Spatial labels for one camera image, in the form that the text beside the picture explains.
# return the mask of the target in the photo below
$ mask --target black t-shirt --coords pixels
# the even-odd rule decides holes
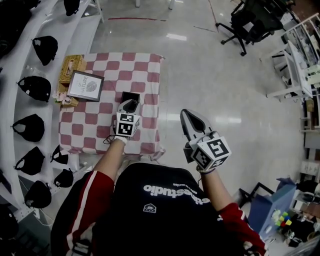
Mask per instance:
[[[212,254],[213,247],[214,255],[237,255],[239,248],[237,242],[230,246],[222,218],[187,170],[147,163],[132,164],[120,175],[111,210],[93,235],[101,255]]]

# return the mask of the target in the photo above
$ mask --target tiled floor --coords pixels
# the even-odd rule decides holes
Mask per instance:
[[[236,4],[210,0],[218,22],[228,25]],[[251,190],[257,182],[274,189],[276,178],[294,176],[304,156],[300,103],[280,103],[266,93],[284,88],[272,62],[259,57],[281,44],[274,35],[247,47],[220,41],[228,33],[215,27],[209,0],[101,1],[106,22],[100,24],[92,53],[156,53],[165,57],[160,78],[160,130],[166,154],[161,164],[189,170],[197,179],[195,164],[187,164],[179,114],[192,109],[208,117],[225,136],[232,156],[219,168],[231,194]],[[153,20],[108,18],[151,18]]]

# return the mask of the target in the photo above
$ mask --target picture frame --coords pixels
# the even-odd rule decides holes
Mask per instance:
[[[99,102],[104,80],[103,76],[74,70],[67,95]]]

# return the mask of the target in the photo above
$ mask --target black mask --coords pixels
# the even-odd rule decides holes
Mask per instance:
[[[60,163],[60,164],[66,165],[66,164],[68,163],[68,159],[69,159],[69,157],[68,157],[67,154],[64,154],[64,155],[61,154],[61,152],[60,152],[60,146],[58,145],[58,146],[55,148],[55,150],[53,151],[53,153],[52,153],[50,163],[52,163],[52,161],[54,160],[54,161],[56,161],[56,162],[58,162],[58,163]]]
[[[0,226],[0,238],[3,240],[11,239],[18,233],[18,222],[12,211],[4,204],[0,204]]]
[[[40,76],[28,76],[18,82],[18,86],[31,98],[48,102],[51,93],[50,82]]]
[[[74,183],[74,174],[69,168],[63,169],[63,171],[54,179],[54,184],[57,187],[61,188],[69,188]]]
[[[16,125],[25,125],[25,129],[19,132],[15,129]],[[45,133],[44,121],[37,114],[29,115],[12,125],[13,130],[21,135],[26,141],[38,142]]]
[[[76,14],[79,11],[80,0],[64,0],[64,8],[67,16]]]
[[[48,35],[35,38],[32,40],[32,45],[42,65],[46,66],[55,59],[58,41],[54,37]]]
[[[14,169],[21,170],[25,174],[35,175],[41,172],[44,159],[45,156],[41,153],[40,149],[35,146],[16,163]],[[24,165],[22,167],[17,167],[23,160]]]
[[[50,189],[43,182],[37,180],[26,193],[24,202],[29,207],[47,207],[51,203]]]
[[[37,7],[38,4],[40,4],[40,3],[41,3],[41,1],[39,1],[39,0],[27,0],[27,1],[24,1],[24,4],[28,9],[31,9],[33,7]]]

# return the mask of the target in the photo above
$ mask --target checkered tablecloth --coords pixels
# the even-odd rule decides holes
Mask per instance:
[[[70,153],[103,154],[105,138],[112,125],[122,92],[140,94],[141,121],[124,148],[126,155],[160,158],[165,150],[158,131],[159,80],[162,56],[149,53],[93,53],[84,56],[85,72],[104,77],[100,102],[81,101],[76,107],[62,107],[59,143]]]

